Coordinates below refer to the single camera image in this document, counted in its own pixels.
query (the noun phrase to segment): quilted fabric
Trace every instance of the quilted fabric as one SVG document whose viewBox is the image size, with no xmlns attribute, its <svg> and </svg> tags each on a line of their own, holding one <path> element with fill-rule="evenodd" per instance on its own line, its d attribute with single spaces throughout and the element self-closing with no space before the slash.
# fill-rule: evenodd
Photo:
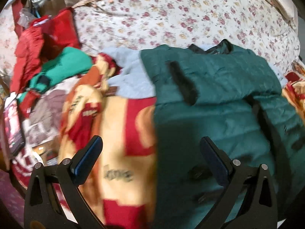
<svg viewBox="0 0 305 229">
<path fill-rule="evenodd" d="M 201 55 L 190 49 L 161 45 L 141 51 L 157 94 L 154 123 L 158 137 L 158 186 L 153 228 L 195 228 L 214 204 L 215 198 L 210 199 L 208 194 L 221 187 L 211 175 L 197 182 L 190 178 L 190 170 L 195 166 L 207 169 L 199 150 L 204 136 L 209 136 L 231 159 L 240 159 L 250 166 L 267 164 L 274 177 L 270 144 L 251 106 L 243 100 L 250 94 L 260 101 L 286 148 L 292 172 L 287 204 L 305 184 L 305 168 L 301 167 L 305 148 L 293 147 L 304 127 L 295 109 L 281 97 L 275 74 L 251 50 L 235 45 L 228 54 L 221 54 L 224 50 Z M 184 102 L 167 68 L 168 61 L 177 61 L 184 75 L 193 81 L 199 92 L 193 106 Z M 196 197 L 203 192 L 208 198 L 199 204 Z M 241 202 L 237 202 L 228 219 L 236 216 Z"/>
</svg>

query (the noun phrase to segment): teal puffer jacket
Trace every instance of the teal puffer jacket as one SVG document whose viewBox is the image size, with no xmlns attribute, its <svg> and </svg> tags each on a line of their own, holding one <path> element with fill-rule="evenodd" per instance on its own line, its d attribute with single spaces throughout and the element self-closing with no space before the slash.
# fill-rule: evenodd
<svg viewBox="0 0 305 229">
<path fill-rule="evenodd" d="M 278 193 L 280 216 L 305 185 L 305 129 L 265 59 L 222 41 L 210 51 L 161 45 L 141 51 L 141 59 L 156 88 L 154 123 L 157 148 L 157 206 L 153 228 L 193 229 L 215 203 L 220 187 L 214 178 L 194 181 L 193 168 L 208 169 L 199 141 L 209 136 L 231 159 L 258 167 L 267 164 Z M 198 92 L 195 104 L 185 102 L 169 71 L 176 61 Z M 275 156 L 245 97 L 259 101 L 278 134 Z M 285 182 L 284 192 L 278 192 Z M 198 202 L 203 193 L 206 199 Z M 242 194 L 228 220 L 234 218 Z"/>
</svg>

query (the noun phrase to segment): purple fabric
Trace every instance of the purple fabric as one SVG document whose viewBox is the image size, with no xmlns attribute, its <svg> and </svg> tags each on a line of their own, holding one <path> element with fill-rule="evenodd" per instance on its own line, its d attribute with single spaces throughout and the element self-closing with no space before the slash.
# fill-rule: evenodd
<svg viewBox="0 0 305 229">
<path fill-rule="evenodd" d="M 12 186 L 9 174 L 0 170 L 0 199 L 12 217 L 23 227 L 24 199 Z"/>
</svg>

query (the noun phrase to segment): green cloth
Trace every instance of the green cloth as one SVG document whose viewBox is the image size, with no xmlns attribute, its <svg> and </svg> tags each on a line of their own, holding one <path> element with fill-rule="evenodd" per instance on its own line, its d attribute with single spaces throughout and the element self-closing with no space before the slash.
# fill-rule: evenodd
<svg viewBox="0 0 305 229">
<path fill-rule="evenodd" d="M 92 59 L 86 53 L 73 47 L 65 47 L 55 59 L 42 65 L 41 72 L 30 80 L 29 88 L 43 94 L 68 77 L 87 73 L 91 67 Z M 42 75 L 50 79 L 49 85 L 38 82 Z M 18 98 L 19 102 L 23 101 L 26 94 L 27 92 L 22 93 Z"/>
<path fill-rule="evenodd" d="M 189 171 L 207 168 L 199 150 L 200 139 L 209 136 L 231 159 L 258 167 L 267 164 L 274 178 L 275 160 L 270 144 L 243 99 L 252 94 L 260 101 L 286 148 L 292 172 L 292 185 L 285 208 L 305 185 L 305 147 L 294 143 L 305 134 L 295 109 L 281 96 L 281 86 L 265 59 L 235 45 L 229 54 L 222 45 L 217 54 L 201 55 L 190 49 L 161 45 L 142 50 L 141 59 L 156 89 L 154 124 L 157 148 L 157 206 L 153 228 L 194 229 L 215 200 L 198 204 L 194 198 L 203 192 L 221 189 L 213 177 L 192 182 Z M 174 83 L 168 61 L 177 61 L 184 75 L 199 91 L 194 106 L 184 102 Z M 278 183 L 274 179 L 276 192 Z M 242 202 L 234 206 L 233 219 Z"/>
</svg>

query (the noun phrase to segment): smartphone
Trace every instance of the smartphone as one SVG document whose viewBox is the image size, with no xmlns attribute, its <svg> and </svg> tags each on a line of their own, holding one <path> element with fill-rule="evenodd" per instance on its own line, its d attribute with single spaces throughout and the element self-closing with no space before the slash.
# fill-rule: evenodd
<svg viewBox="0 0 305 229">
<path fill-rule="evenodd" d="M 20 126 L 16 99 L 11 101 L 10 104 L 4 109 L 3 115 L 5 133 L 9 143 L 10 153 L 15 157 L 25 145 L 23 132 Z"/>
</svg>

